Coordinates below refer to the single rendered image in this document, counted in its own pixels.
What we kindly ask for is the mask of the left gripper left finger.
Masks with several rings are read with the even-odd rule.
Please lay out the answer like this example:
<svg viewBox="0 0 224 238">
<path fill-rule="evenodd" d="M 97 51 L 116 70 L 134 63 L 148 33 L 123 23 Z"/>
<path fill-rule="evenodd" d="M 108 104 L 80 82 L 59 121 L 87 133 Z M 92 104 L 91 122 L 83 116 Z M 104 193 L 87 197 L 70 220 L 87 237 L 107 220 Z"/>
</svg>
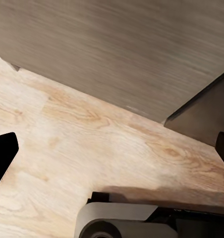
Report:
<svg viewBox="0 0 224 238">
<path fill-rule="evenodd" d="M 0 135 L 0 180 L 19 151 L 15 132 Z"/>
</svg>

